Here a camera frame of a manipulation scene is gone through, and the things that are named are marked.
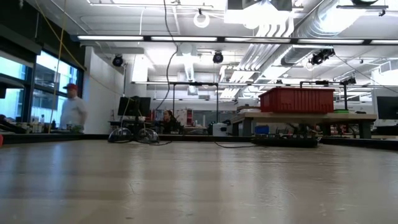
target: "desk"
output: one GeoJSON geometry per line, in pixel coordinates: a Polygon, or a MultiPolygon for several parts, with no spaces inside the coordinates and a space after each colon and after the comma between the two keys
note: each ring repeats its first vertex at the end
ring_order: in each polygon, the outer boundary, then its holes
{"type": "Polygon", "coordinates": [[[371,123],[376,119],[377,115],[375,114],[284,114],[258,112],[239,114],[231,120],[231,123],[233,124],[234,136],[239,135],[239,123],[243,123],[243,136],[251,136],[253,121],[260,123],[318,124],[323,126],[323,135],[330,135],[330,125],[332,124],[358,124],[360,138],[370,139],[371,123]]]}

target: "black monitor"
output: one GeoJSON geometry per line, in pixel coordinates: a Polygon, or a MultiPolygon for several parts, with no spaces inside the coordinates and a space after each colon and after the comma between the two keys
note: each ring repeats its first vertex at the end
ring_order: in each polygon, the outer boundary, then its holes
{"type": "Polygon", "coordinates": [[[398,97],[378,96],[379,119],[398,119],[398,97]]]}
{"type": "Polygon", "coordinates": [[[120,97],[118,115],[150,116],[150,97],[120,97]]]}

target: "red bin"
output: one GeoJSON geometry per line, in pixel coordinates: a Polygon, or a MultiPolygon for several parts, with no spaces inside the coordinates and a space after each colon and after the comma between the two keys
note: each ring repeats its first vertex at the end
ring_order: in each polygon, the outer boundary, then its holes
{"type": "Polygon", "coordinates": [[[332,113],[334,90],[319,88],[272,88],[259,95],[261,111],[275,113],[332,113]]]}

